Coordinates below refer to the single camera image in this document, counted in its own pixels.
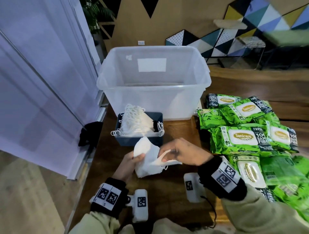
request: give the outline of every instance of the black cloth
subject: black cloth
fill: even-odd
[[[78,146],[90,145],[97,147],[100,138],[103,122],[92,122],[85,125],[85,129],[79,135]]]
[[[106,184],[109,184],[113,187],[118,188],[121,190],[121,193],[113,207],[113,209],[110,211],[109,209],[106,209],[105,207],[92,202],[90,206],[90,211],[100,212],[107,214],[109,216],[112,216],[116,219],[118,219],[120,212],[125,207],[125,204],[128,202],[128,192],[129,190],[126,189],[126,183],[121,180],[116,180],[114,178],[107,178],[105,181]]]
[[[223,187],[212,178],[212,174],[219,168],[222,162],[220,156],[214,156],[210,161],[198,167],[200,181],[204,187],[212,191],[218,198],[226,198],[231,201],[242,201],[247,195],[247,187],[242,178],[237,186],[228,193]]]

